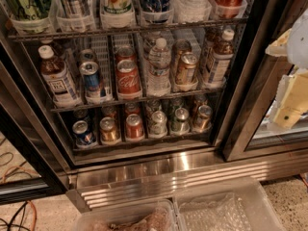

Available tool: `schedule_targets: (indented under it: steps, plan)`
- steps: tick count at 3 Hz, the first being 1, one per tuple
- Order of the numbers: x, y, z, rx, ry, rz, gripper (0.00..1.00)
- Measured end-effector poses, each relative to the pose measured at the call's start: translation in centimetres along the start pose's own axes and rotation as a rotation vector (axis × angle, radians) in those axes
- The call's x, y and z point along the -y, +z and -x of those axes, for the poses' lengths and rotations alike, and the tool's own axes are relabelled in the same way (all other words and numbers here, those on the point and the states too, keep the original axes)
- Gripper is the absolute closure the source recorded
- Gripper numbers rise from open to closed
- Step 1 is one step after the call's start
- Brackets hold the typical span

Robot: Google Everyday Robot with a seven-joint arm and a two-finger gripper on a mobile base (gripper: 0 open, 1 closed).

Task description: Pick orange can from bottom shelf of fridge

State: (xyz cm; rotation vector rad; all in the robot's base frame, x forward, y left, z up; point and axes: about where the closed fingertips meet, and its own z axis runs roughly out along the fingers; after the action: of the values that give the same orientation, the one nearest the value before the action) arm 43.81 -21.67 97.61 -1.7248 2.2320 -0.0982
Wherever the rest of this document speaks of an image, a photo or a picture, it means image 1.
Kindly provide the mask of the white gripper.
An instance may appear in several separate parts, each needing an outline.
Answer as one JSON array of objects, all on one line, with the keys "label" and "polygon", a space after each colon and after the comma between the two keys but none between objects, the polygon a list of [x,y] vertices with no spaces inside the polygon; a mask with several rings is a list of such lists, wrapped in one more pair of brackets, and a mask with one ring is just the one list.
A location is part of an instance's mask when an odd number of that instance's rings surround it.
[{"label": "white gripper", "polygon": [[[291,30],[284,32],[276,41],[265,50],[273,57],[287,56],[287,42]],[[277,108],[273,122],[281,128],[291,129],[308,111],[308,71],[298,70],[294,75],[284,75],[278,86]]]}]

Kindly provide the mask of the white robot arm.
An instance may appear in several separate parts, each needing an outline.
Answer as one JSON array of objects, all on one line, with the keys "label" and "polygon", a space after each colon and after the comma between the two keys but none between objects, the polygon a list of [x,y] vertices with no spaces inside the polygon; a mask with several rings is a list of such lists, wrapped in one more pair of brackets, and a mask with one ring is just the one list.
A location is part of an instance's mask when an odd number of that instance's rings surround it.
[{"label": "white robot arm", "polygon": [[266,48],[266,54],[286,57],[296,67],[294,74],[279,81],[267,125],[271,131],[289,130],[308,112],[308,10]]}]

